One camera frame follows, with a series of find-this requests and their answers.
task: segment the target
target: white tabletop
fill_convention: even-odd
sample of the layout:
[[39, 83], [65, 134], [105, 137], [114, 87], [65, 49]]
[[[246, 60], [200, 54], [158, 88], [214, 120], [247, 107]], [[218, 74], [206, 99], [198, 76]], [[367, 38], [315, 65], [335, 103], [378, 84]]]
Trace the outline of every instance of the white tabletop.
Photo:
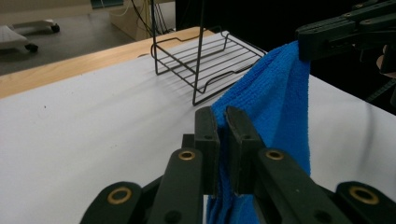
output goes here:
[[[193, 133], [192, 89], [150, 56], [0, 100], [0, 223], [79, 223], [105, 187], [145, 186]], [[310, 78], [312, 177], [396, 200], [396, 118]]]

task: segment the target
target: metal dish rack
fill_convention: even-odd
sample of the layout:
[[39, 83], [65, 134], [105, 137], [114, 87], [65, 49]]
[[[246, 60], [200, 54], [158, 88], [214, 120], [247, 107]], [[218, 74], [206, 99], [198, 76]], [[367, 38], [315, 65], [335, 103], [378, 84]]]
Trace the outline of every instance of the metal dish rack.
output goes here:
[[[151, 15], [154, 31], [153, 3]], [[197, 36], [198, 43], [195, 40], [169, 50], [165, 50], [160, 44], [175, 39], [180, 42], [190, 39], [169, 38], [157, 41], [156, 35], [153, 34], [151, 46], [156, 74], [171, 72], [191, 86], [193, 105], [198, 105], [230, 88], [266, 54], [262, 49], [238, 39], [229, 32], [221, 31], [220, 27], [210, 29], [215, 34], [204, 38], [205, 31], [201, 24], [200, 34]]]

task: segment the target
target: blue cloth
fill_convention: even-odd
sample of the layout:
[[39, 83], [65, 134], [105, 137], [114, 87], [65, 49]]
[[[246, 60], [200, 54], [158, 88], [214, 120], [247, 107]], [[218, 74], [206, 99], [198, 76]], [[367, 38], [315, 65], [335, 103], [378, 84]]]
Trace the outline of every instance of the blue cloth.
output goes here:
[[[212, 106], [219, 129], [226, 131], [228, 105], [243, 109], [265, 145], [286, 150], [310, 174], [308, 145], [308, 78], [310, 62], [299, 60], [298, 42], [273, 49], [262, 57]], [[253, 196], [231, 192], [226, 141], [220, 137], [219, 195], [209, 197], [207, 224], [259, 223]]]

